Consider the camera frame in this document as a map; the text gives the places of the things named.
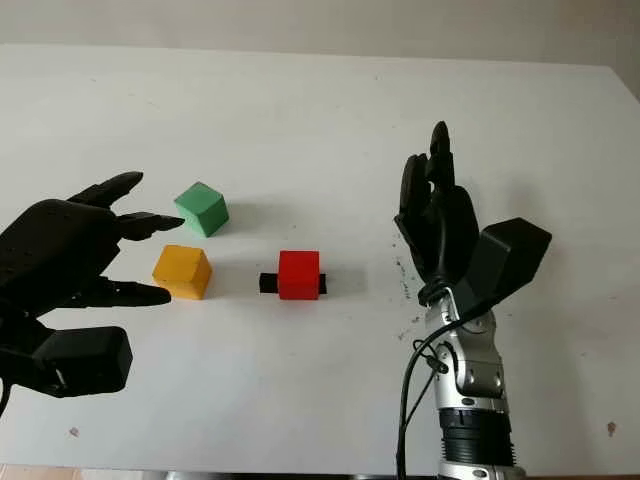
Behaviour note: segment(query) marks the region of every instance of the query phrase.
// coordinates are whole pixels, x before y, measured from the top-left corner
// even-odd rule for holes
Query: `red cube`
[[[320,290],[320,252],[281,250],[278,294],[282,300],[317,300]]]

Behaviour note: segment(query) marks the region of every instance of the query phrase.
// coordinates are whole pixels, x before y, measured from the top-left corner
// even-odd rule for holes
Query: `green cube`
[[[205,237],[213,235],[229,220],[222,194],[204,183],[194,183],[175,202],[185,223]]]

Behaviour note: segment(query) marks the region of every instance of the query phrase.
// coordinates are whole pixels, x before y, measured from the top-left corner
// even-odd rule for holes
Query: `yellow cube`
[[[153,269],[153,279],[174,297],[202,300],[212,273],[201,248],[167,245]]]

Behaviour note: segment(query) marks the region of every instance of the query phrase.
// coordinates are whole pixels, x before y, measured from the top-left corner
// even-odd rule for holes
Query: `wall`
[[[0,0],[0,42],[605,64],[640,96],[634,0]]]

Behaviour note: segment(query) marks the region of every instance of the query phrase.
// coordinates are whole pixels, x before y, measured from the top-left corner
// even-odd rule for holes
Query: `dirt spot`
[[[405,336],[407,335],[407,333],[409,333],[410,331],[411,331],[410,329],[406,329],[406,330],[403,330],[402,332],[400,332],[400,333],[398,334],[398,340],[400,340],[400,341],[404,340],[404,337],[405,337]]]

